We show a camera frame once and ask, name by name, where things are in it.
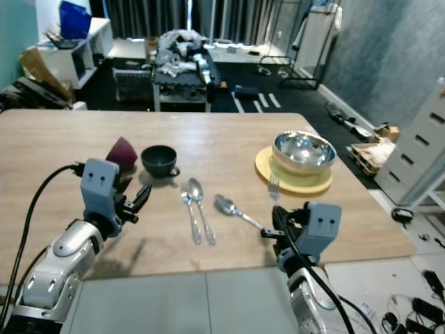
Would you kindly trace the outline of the small blue box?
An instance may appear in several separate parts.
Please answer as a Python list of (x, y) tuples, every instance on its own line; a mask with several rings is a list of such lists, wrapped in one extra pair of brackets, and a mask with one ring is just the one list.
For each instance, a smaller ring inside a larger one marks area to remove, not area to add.
[(236, 99), (248, 101), (257, 101), (259, 99), (259, 95), (261, 94), (258, 87), (243, 85), (236, 85), (232, 89), (232, 92)]

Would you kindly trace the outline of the dark curtains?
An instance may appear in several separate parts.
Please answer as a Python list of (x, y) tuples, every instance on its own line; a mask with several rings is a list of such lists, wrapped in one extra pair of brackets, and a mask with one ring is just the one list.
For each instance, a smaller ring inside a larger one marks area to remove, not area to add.
[(148, 38), (192, 29), (208, 38), (263, 44), (280, 0), (102, 0), (115, 38)]

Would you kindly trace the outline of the wicker tray with white cloth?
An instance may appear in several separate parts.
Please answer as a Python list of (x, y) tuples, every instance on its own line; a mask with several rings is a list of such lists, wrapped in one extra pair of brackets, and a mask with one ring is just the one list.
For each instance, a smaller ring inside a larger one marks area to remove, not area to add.
[(395, 143), (384, 139), (379, 143), (350, 144), (347, 153), (358, 164), (363, 174), (375, 176), (395, 148)]

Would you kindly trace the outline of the silver fork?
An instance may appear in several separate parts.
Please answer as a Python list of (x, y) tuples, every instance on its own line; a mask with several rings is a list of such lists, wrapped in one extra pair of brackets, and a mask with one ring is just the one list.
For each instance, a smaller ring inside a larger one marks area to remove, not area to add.
[(194, 241), (194, 243), (196, 245), (200, 245), (202, 243), (200, 227), (198, 227), (198, 225), (197, 225), (197, 219), (196, 219), (196, 216), (194, 215), (194, 211), (191, 207), (191, 204), (192, 204), (191, 197), (188, 194), (188, 192), (184, 186), (181, 187), (181, 199), (182, 199), (182, 201), (184, 201), (184, 204), (188, 210), (188, 218), (190, 219), (190, 222), (191, 222), (192, 241)]
[(279, 206), (281, 204), (280, 179), (274, 174), (270, 174), (268, 180), (268, 193), (273, 201), (273, 206)]

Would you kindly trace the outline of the silver spoon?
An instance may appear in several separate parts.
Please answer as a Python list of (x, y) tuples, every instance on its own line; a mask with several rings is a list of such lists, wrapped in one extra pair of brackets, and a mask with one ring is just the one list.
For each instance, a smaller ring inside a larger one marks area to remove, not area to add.
[(200, 182), (198, 182), (194, 177), (188, 179), (188, 197), (190, 197), (191, 200), (197, 204), (198, 213), (200, 213), (204, 226), (204, 234), (207, 236), (209, 243), (211, 245), (216, 245), (216, 234), (214, 233), (212, 226), (210, 226), (209, 220), (206, 218), (206, 214), (204, 214), (203, 188)]
[(226, 216), (237, 216), (244, 221), (251, 223), (251, 225), (257, 227), (257, 229), (261, 231), (265, 229), (264, 226), (248, 216), (248, 214), (245, 214), (241, 210), (239, 210), (232, 200), (223, 196), (222, 194), (216, 194), (216, 196), (214, 196), (214, 207), (216, 207), (216, 209), (218, 209), (223, 214), (226, 214)]

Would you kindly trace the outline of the black power adapter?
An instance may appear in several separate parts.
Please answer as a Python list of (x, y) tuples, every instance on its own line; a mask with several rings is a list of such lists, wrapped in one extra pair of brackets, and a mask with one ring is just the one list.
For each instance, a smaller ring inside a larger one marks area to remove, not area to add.
[(439, 279), (438, 274), (436, 274), (435, 271), (425, 269), (421, 270), (421, 276), (423, 276), (423, 279), (425, 279), (431, 287), (433, 296), (445, 302), (445, 283)]

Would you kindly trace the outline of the brown cardboard sheet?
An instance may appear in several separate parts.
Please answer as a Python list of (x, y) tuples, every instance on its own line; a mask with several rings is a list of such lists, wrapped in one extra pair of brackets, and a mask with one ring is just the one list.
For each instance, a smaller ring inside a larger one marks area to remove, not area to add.
[(75, 102), (75, 95), (71, 85), (61, 82), (51, 73), (47, 63), (42, 59), (38, 48), (29, 47), (22, 51), (19, 55), (18, 63), (26, 77), (50, 86), (64, 102)]

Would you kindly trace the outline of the black bag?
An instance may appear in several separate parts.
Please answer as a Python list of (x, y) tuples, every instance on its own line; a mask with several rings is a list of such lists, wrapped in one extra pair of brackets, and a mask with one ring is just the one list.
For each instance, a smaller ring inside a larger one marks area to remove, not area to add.
[(51, 86), (20, 77), (0, 92), (0, 111), (9, 109), (60, 109), (54, 101), (58, 96)]

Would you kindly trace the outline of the dark grey cup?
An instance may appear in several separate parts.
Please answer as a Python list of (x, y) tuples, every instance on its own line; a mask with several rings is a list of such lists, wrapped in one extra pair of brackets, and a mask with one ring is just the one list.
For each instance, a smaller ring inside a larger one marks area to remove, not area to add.
[(177, 152), (170, 146), (153, 145), (140, 153), (140, 161), (147, 174), (153, 178), (167, 178), (180, 175), (176, 166)]

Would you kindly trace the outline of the black metal floor rack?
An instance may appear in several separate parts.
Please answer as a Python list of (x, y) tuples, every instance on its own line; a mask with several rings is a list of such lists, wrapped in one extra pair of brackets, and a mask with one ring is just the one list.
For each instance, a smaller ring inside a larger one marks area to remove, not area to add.
[(279, 87), (301, 90), (318, 90), (321, 80), (296, 66), (289, 55), (263, 55), (257, 61), (257, 72), (261, 75), (275, 73), (280, 78)]

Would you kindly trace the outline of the white drawer cabinet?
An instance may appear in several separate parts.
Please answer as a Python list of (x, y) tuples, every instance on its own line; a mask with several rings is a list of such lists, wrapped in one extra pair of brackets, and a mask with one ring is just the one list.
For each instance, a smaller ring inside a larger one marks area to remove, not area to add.
[(420, 198), (445, 174), (445, 77), (439, 77), (419, 112), (400, 136), (375, 181), (397, 205)]

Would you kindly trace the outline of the shiny steel bowl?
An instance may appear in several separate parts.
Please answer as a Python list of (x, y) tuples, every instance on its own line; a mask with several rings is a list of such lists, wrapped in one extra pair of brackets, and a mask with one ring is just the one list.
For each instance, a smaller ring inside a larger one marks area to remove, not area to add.
[(296, 175), (321, 174), (330, 169), (338, 157), (330, 141), (308, 131), (290, 130), (278, 134), (271, 147), (277, 165)]

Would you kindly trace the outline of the yellow round plate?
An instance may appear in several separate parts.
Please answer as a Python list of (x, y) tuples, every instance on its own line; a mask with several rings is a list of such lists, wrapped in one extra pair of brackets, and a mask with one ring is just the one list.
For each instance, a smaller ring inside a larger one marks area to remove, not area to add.
[(260, 150), (254, 157), (254, 167), (265, 182), (275, 176), (279, 181), (279, 188), (301, 195), (314, 195), (327, 191), (333, 182), (333, 172), (325, 170), (321, 174), (296, 175), (287, 172), (273, 158), (273, 148)]

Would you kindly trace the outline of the blue bag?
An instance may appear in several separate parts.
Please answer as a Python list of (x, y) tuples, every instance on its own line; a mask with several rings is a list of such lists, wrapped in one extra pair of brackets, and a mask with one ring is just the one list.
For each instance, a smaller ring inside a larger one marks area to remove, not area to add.
[(88, 38), (92, 14), (85, 6), (71, 0), (61, 0), (58, 4), (58, 25), (60, 36), (65, 40)]

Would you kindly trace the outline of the metal storage cart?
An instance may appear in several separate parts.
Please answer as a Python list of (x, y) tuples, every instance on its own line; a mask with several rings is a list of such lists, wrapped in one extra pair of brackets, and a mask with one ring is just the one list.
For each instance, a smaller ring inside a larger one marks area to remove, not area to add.
[(218, 67), (207, 49), (191, 49), (188, 54), (182, 61), (173, 51), (156, 53), (152, 73), (155, 112), (162, 111), (165, 103), (198, 103), (206, 113), (211, 111), (223, 85)]

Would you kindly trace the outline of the white garment cover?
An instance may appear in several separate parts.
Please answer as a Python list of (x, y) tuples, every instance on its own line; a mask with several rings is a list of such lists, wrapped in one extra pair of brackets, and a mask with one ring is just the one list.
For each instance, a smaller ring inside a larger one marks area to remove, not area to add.
[(298, 87), (316, 89), (324, 77), (330, 49), (342, 24), (341, 0), (311, 0), (299, 16), (292, 39), (289, 81)]

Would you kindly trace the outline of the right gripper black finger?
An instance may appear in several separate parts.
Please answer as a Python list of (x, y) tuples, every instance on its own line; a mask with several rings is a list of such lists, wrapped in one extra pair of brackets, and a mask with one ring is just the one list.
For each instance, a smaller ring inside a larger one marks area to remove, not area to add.
[(271, 235), (276, 241), (293, 242), (295, 235), (292, 231), (292, 223), (290, 219), (293, 217), (293, 212), (275, 205), (271, 210), (271, 222), (273, 222), (273, 231)]

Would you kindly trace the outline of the black crate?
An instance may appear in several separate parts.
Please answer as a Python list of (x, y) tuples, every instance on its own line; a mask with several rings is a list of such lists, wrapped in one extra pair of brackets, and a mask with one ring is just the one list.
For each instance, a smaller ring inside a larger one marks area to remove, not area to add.
[(152, 70), (113, 69), (115, 99), (118, 102), (152, 102)]

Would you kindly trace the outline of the maroon folded napkin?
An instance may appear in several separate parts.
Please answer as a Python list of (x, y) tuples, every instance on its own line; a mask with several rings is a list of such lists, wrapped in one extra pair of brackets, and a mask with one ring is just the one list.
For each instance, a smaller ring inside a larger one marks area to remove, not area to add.
[(122, 172), (133, 172), (137, 159), (136, 150), (124, 137), (119, 137), (105, 156), (105, 160), (117, 164)]

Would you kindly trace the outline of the white shelf unit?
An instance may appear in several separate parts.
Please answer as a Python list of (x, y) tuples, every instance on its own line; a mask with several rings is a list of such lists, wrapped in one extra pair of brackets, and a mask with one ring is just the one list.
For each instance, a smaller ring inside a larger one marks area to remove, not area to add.
[(58, 49), (48, 40), (36, 45), (55, 79), (70, 84), (75, 90), (86, 85), (113, 48), (111, 21), (105, 18), (92, 18), (87, 38), (72, 49)]

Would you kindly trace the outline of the pile of light clothes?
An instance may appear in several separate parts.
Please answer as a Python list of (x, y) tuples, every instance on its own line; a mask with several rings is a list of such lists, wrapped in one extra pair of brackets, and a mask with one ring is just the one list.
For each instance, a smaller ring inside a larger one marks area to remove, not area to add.
[(197, 69), (194, 55), (210, 41), (206, 36), (191, 29), (175, 29), (159, 38), (154, 65), (162, 73), (177, 77), (184, 71)]

